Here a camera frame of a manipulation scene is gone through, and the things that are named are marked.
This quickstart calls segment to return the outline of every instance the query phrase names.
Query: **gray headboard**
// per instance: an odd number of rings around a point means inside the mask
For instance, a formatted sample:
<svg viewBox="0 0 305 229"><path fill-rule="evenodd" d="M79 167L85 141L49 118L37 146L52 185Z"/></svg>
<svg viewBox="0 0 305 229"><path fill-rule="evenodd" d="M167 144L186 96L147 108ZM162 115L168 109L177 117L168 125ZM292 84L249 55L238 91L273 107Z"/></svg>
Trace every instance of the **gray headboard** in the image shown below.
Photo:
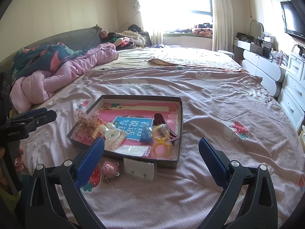
<svg viewBox="0 0 305 229"><path fill-rule="evenodd" d="M74 51L83 50L95 47L101 43L99 35L100 30L101 28L96 25L95 27L60 33L34 42L26 47L32 48L38 45L57 44L58 42L63 42L67 47ZM0 72L6 71L10 68L15 54L16 52L0 62Z"/></svg>

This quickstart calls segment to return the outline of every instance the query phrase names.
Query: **television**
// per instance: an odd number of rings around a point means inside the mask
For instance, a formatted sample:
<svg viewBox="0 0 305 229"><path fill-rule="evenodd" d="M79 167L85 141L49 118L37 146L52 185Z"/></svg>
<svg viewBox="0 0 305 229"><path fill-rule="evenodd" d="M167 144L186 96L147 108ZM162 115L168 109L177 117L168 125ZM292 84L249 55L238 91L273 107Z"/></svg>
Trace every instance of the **television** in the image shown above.
<svg viewBox="0 0 305 229"><path fill-rule="evenodd" d="M281 2L285 33L305 41L305 23L291 1Z"/></svg>

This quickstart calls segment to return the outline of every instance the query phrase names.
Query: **silver bolt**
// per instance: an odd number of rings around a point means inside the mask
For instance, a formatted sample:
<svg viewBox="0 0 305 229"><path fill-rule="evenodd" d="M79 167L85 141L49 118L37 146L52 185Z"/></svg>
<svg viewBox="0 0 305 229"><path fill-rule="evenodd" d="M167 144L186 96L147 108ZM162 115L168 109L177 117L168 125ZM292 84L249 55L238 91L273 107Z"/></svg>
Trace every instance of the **silver bolt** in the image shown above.
<svg viewBox="0 0 305 229"><path fill-rule="evenodd" d="M66 167L70 166L71 164L72 164L72 161L71 161L71 160L67 160L67 161L64 162L64 165L65 165Z"/></svg>
<svg viewBox="0 0 305 229"><path fill-rule="evenodd" d="M232 164L234 167L238 167L238 166L239 166L239 162L237 162L237 161L232 161L231 164Z"/></svg>
<svg viewBox="0 0 305 229"><path fill-rule="evenodd" d="M39 164L39 165L36 166L36 169L37 169L37 170L41 170L42 168L43 168L43 165L42 165L42 164Z"/></svg>
<svg viewBox="0 0 305 229"><path fill-rule="evenodd" d="M262 170L266 170L266 169L267 169L267 167L266 167L266 165L261 164L261 165L260 165L260 169L262 169Z"/></svg>

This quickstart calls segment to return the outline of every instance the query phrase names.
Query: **finger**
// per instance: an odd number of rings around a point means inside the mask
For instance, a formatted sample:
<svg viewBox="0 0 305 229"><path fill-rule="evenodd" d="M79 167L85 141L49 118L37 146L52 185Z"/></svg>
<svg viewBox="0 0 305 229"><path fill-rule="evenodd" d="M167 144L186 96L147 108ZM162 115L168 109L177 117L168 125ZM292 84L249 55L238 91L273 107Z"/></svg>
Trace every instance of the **finger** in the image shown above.
<svg viewBox="0 0 305 229"><path fill-rule="evenodd" d="M23 149L22 149L21 146L19 146L18 152L19 152L20 155L23 155L24 152L23 152Z"/></svg>
<svg viewBox="0 0 305 229"><path fill-rule="evenodd" d="M21 165L20 167L16 168L16 171L17 171L17 172L21 172L21 171L23 171L23 169L24 169L24 166Z"/></svg>
<svg viewBox="0 0 305 229"><path fill-rule="evenodd" d="M15 167L20 167L20 166L23 165L23 159L22 159L21 156L20 156L20 157L17 157L17 158L15 159L14 165L15 165Z"/></svg>
<svg viewBox="0 0 305 229"><path fill-rule="evenodd" d="M0 159L3 158L5 153L5 149L3 147L0 147Z"/></svg>

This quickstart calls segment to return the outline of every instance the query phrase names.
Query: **white stool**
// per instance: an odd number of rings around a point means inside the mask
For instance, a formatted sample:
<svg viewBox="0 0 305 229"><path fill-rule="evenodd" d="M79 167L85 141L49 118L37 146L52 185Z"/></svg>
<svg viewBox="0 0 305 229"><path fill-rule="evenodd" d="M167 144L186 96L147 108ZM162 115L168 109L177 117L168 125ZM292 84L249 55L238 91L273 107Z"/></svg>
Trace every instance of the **white stool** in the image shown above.
<svg viewBox="0 0 305 229"><path fill-rule="evenodd" d="M229 57L231 57L232 59L234 59L234 53L232 53L232 52L227 52L227 51L223 51L223 50L218 50L218 52L224 53L224 54L228 55Z"/></svg>

